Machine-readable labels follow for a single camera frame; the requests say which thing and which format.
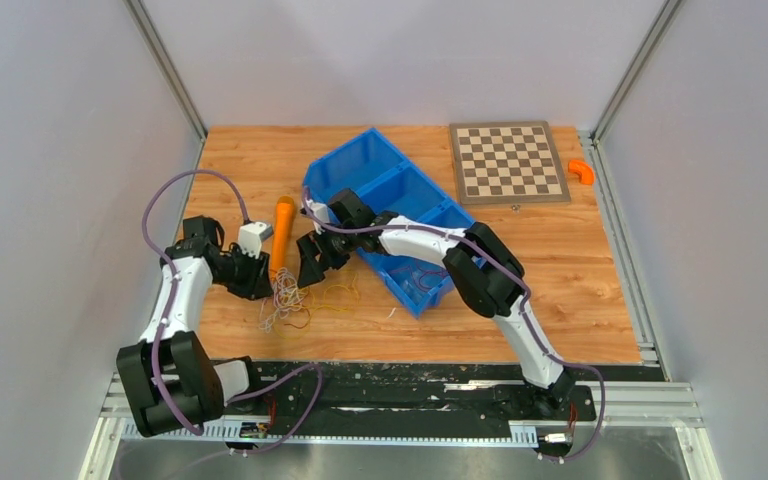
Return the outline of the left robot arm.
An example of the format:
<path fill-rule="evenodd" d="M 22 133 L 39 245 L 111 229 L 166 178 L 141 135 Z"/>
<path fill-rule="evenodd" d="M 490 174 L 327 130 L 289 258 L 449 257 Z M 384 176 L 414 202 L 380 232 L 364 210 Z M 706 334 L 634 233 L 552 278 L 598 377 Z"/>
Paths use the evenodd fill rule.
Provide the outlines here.
<path fill-rule="evenodd" d="M 246 300 L 272 296 L 265 222 L 245 222 L 226 244 L 221 224 L 206 216 L 183 222 L 181 239 L 160 259 L 163 285 L 140 339 L 117 353 L 116 367 L 138 432 L 147 438 L 201 432 L 229 402 L 242 414 L 260 410 L 266 388 L 250 377 L 247 357 L 214 364 L 198 339 L 208 290 L 222 286 Z"/>

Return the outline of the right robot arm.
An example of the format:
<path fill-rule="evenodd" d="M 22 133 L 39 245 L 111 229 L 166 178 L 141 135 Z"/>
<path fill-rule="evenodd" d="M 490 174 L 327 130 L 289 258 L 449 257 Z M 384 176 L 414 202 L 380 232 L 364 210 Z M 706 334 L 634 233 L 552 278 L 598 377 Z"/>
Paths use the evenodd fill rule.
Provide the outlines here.
<path fill-rule="evenodd" d="M 314 228 L 296 242 L 299 286 L 323 281 L 327 271 L 342 268 L 356 251 L 438 266 L 466 306 L 503 333 L 525 382 L 534 386 L 535 411 L 552 418 L 569 407 L 572 374 L 532 317 L 524 267 L 488 225 L 443 228 L 392 211 L 376 213 L 350 189 L 329 204 L 313 201 L 310 190 L 303 189 L 301 201 L 301 212 Z"/>

